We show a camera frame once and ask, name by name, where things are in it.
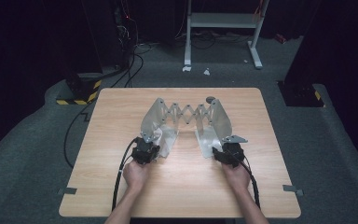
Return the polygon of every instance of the scissor linkage mechanism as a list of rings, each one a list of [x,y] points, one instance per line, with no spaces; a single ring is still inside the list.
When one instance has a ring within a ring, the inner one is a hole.
[[[218,99],[208,97],[207,102],[210,104],[208,107],[201,104],[198,105],[196,109],[193,109],[191,105],[186,105],[184,108],[181,108],[177,103],[173,103],[170,107],[167,107],[164,100],[158,98],[150,107],[142,121],[141,136],[143,143],[138,141],[137,144],[143,149],[137,147],[136,150],[138,150],[139,153],[143,153],[143,158],[147,150],[155,154],[158,153],[161,157],[167,157],[178,135],[179,120],[182,119],[186,124],[189,124],[195,119],[197,122],[195,134],[199,141],[202,155],[205,158],[215,155],[217,160],[230,163],[233,160],[232,156],[227,152],[228,148],[231,149],[230,153],[240,153],[243,155],[243,150],[241,146],[239,150],[238,145],[239,143],[247,142],[247,140],[236,135],[231,135],[231,122]]]

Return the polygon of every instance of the human hand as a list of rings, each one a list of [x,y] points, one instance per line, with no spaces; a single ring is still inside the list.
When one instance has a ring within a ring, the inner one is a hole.
[[[123,170],[124,179],[128,189],[140,192],[146,183],[150,173],[150,163],[141,165],[136,161],[126,164]]]
[[[222,163],[223,172],[226,180],[235,193],[247,191],[251,177],[242,166],[232,167]]]

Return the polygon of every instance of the yellow and black hazard tape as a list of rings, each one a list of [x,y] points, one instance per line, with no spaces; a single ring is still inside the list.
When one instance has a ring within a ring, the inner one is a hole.
[[[97,81],[94,84],[92,92],[89,95],[87,100],[85,99],[57,99],[56,102],[58,105],[87,105],[95,100],[97,97],[98,89],[101,86],[101,80]]]

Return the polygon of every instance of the forearm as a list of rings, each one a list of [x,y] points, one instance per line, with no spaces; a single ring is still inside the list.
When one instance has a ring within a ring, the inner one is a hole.
[[[112,211],[105,224],[130,223],[132,207],[140,194],[138,189],[127,189],[116,208]]]
[[[269,223],[247,189],[234,189],[234,194],[247,224]]]

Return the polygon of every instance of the black device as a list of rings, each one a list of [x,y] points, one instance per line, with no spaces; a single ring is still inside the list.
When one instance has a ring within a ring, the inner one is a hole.
[[[223,152],[220,152],[215,147],[212,147],[212,153],[217,161],[237,167],[240,161],[245,159],[243,149],[239,143],[225,143],[222,148]]]
[[[153,142],[146,143],[141,137],[137,137],[135,142],[137,146],[132,149],[131,156],[139,164],[150,163],[158,156],[159,146],[154,146]]]

